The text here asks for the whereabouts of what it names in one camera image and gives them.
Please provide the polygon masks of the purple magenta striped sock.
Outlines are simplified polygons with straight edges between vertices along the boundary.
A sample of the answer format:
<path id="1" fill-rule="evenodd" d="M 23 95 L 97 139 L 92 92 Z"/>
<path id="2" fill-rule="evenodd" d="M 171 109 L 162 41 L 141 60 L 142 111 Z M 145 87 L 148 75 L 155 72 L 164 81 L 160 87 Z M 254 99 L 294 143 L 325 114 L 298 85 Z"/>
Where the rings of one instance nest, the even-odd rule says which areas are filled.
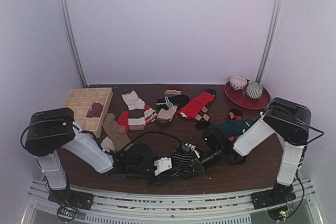
<path id="1" fill-rule="evenodd" d="M 101 103 L 94 103 L 89 109 L 86 117 L 87 118 L 99 118 L 103 111 L 103 105 Z"/>

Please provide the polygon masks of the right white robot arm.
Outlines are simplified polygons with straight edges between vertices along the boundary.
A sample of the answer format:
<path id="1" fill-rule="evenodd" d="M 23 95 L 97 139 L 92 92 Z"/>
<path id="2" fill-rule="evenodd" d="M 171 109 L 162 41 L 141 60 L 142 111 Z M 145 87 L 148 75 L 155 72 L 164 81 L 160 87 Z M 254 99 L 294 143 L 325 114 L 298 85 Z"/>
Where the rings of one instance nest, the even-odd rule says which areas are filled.
<path id="1" fill-rule="evenodd" d="M 207 128 L 202 138 L 211 150 L 201 154 L 199 161 L 206 164 L 223 156 L 229 163 L 239 163 L 268 137 L 276 135 L 283 154 L 276 179 L 278 185 L 269 192 L 269 199 L 279 204 L 289 196 L 288 186 L 303 162 L 310 122 L 308 107 L 274 98 L 256 120 L 230 120 Z"/>

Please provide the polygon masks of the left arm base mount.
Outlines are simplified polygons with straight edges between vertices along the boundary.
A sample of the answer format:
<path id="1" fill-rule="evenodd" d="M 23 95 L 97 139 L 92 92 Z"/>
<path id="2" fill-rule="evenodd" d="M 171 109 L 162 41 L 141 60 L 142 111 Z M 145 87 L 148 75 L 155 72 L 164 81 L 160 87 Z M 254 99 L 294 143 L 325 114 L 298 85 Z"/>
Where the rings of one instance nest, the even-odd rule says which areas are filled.
<path id="1" fill-rule="evenodd" d="M 49 183 L 45 185 L 49 192 L 48 200 L 58 204 L 56 217 L 63 223 L 74 221 L 80 210 L 90 210 L 94 195 L 70 189 L 67 186 L 63 190 L 51 189 Z"/>

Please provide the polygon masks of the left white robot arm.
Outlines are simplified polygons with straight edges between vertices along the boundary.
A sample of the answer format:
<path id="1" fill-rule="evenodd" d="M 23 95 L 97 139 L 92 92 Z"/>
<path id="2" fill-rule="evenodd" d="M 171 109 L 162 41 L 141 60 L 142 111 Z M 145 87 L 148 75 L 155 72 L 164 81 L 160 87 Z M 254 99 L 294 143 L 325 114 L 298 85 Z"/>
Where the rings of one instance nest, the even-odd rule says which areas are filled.
<path id="1" fill-rule="evenodd" d="M 70 108 L 34 113 L 21 133 L 20 144 L 34 156 L 49 189 L 64 205 L 71 205 L 76 197 L 69 189 L 68 176 L 57 153 L 60 148 L 72 152 L 105 177 L 139 177 L 150 185 L 160 182 L 148 146 L 134 145 L 126 134 L 120 132 L 117 137 L 108 136 L 98 143 L 93 132 L 83 130 L 75 121 Z"/>

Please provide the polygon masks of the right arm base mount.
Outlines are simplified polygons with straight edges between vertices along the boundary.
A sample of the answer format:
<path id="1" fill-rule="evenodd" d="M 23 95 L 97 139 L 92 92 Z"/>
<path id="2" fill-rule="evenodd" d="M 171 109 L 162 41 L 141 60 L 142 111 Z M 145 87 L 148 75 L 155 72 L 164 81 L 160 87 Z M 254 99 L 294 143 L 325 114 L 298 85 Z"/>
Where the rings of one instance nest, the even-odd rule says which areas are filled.
<path id="1" fill-rule="evenodd" d="M 273 221 L 284 221 L 289 217 L 288 203 L 296 199 L 293 186 L 275 183 L 272 189 L 251 194 L 254 209 L 267 208 L 267 215 Z"/>

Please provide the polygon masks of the black striped ankle sock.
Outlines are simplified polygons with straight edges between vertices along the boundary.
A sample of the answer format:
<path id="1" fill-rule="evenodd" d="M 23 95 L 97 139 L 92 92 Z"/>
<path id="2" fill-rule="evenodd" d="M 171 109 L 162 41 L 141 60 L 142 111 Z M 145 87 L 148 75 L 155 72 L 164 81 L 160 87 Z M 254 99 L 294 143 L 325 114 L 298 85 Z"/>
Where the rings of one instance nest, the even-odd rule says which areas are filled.
<path id="1" fill-rule="evenodd" d="M 175 152 L 171 156 L 172 161 L 172 177 L 190 178 L 194 175 L 194 165 L 192 160 L 195 158 L 194 154 Z"/>

